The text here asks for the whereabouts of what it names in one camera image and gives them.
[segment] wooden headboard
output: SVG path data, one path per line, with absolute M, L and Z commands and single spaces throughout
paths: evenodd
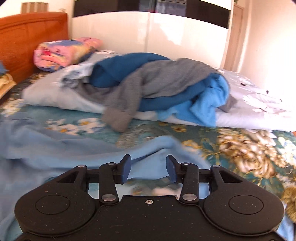
M 33 52 L 45 41 L 69 39 L 64 12 L 25 13 L 0 18 L 0 60 L 19 83 L 36 67 Z

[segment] dark wardrobe stripe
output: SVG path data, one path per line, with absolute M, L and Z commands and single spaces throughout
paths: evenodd
M 223 28 L 228 28 L 230 16 L 230 10 L 201 0 L 77 0 L 74 6 L 74 17 L 122 11 L 149 11 L 178 15 Z

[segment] bed sheet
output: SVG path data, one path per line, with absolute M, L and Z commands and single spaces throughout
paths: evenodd
M 0 106 L 2 114 L 26 111 L 44 128 L 100 139 L 122 148 L 170 135 L 188 151 L 201 154 L 210 164 L 222 165 L 278 197 L 285 188 L 296 187 L 296 138 L 291 132 L 206 128 L 134 119 L 126 132 L 117 133 L 101 121 L 101 114 L 24 105 L 21 91 L 46 74 L 34 74 L 15 86 L 11 98 Z M 91 186 L 92 195 L 97 195 L 97 188 L 97 185 Z M 159 180 L 129 180 L 119 194 L 179 195 L 180 190 L 181 186 L 170 184 L 165 177 Z

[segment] metal pin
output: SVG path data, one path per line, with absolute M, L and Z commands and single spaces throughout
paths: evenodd
M 192 194 L 192 193 L 186 193 L 182 196 L 182 198 L 185 200 L 185 201 L 194 201 L 195 199 L 197 199 L 197 196 Z
M 116 196 L 113 194 L 105 194 L 102 196 L 102 199 L 106 202 L 111 202 L 114 201 L 116 199 Z
M 150 200 L 150 199 L 148 199 L 148 200 L 146 200 L 146 202 L 145 203 L 147 203 L 147 204 L 152 204 L 152 203 L 154 203 L 154 201 L 153 200 Z

